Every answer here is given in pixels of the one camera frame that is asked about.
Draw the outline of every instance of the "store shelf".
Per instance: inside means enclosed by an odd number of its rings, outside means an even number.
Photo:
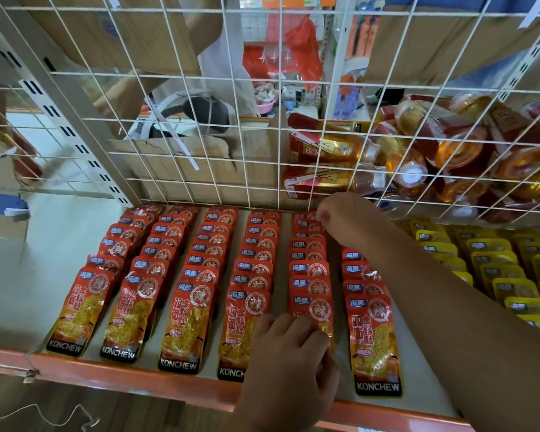
[[[213,322],[203,369],[197,377],[158,371],[159,348],[166,325],[163,318],[158,320],[155,333],[132,366],[107,361],[98,355],[108,312],[81,358],[72,360],[43,352],[45,337],[58,316],[76,272],[85,263],[86,256],[96,250],[108,225],[120,216],[122,208],[114,200],[45,194],[31,195],[29,204],[32,219],[26,244],[0,240],[0,364],[37,369],[38,378],[51,381],[232,409],[240,385],[216,379],[223,301]],[[233,266],[236,258],[247,214],[247,211],[241,211],[239,215],[228,267]],[[284,214],[271,302],[274,314],[286,309],[289,239],[290,215]],[[334,273],[339,266],[336,250],[332,245],[330,263]],[[221,297],[225,297],[229,275],[229,272],[225,273],[222,279]],[[394,324],[403,367],[404,395],[399,399],[357,397],[353,391],[348,330],[339,282],[335,279],[333,285],[338,286],[338,294],[334,294],[334,330],[341,382],[324,424],[339,430],[355,430],[346,426],[354,425],[398,432],[429,430],[430,427],[448,432],[470,431],[470,426],[457,418],[398,310],[394,312]]]

